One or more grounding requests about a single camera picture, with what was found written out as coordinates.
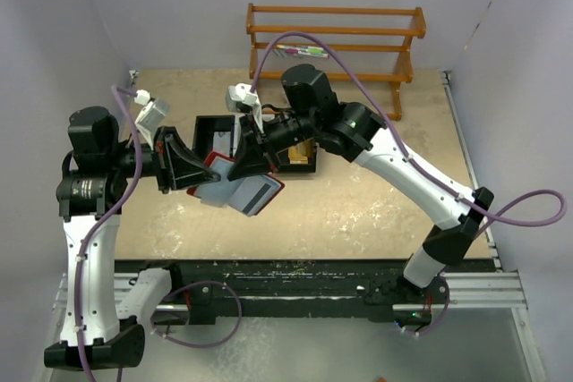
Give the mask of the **red leather card holder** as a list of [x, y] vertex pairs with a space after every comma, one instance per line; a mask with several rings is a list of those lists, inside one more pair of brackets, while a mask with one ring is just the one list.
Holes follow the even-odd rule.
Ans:
[[187, 194], [212, 207], [230, 207], [245, 216], [257, 216], [282, 192], [285, 184], [269, 174], [230, 181], [229, 174], [234, 162], [231, 157], [211, 151], [205, 163], [219, 174], [220, 180], [192, 187]]

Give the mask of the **clear plastic card sleeve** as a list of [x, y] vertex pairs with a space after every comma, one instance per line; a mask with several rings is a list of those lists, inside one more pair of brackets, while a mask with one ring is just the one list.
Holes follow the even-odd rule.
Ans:
[[233, 164], [234, 162], [230, 159], [215, 156], [210, 168], [219, 175], [219, 180], [199, 186], [194, 196], [199, 198], [203, 204], [218, 208], [224, 207], [240, 184], [239, 180], [230, 181], [228, 179]]

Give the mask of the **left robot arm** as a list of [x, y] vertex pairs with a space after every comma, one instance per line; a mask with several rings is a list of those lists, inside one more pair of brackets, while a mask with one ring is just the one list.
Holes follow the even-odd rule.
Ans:
[[220, 178], [185, 146], [175, 127], [163, 125], [168, 110], [156, 100], [139, 112], [135, 127], [140, 144], [120, 140], [116, 118], [102, 106], [69, 118], [72, 149], [56, 189], [68, 252], [67, 303], [60, 339], [44, 351], [49, 368], [138, 366], [156, 307], [184, 294], [175, 263], [149, 263], [125, 297], [115, 298], [115, 240], [128, 179], [153, 177], [168, 194]]

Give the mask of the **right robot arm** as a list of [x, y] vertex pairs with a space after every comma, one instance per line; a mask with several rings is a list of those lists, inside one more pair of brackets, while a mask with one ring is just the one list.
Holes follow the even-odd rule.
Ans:
[[278, 153], [308, 139], [389, 182], [432, 220], [421, 247], [398, 280], [399, 295], [419, 302], [447, 266], [465, 257], [493, 201], [485, 187], [473, 190], [447, 177], [414, 151], [398, 146], [389, 123], [369, 107], [338, 101], [325, 72], [311, 64], [286, 70], [281, 83], [290, 107], [273, 120], [261, 118], [258, 95], [247, 84], [227, 89], [227, 107], [241, 113], [241, 138], [228, 179], [279, 169]]

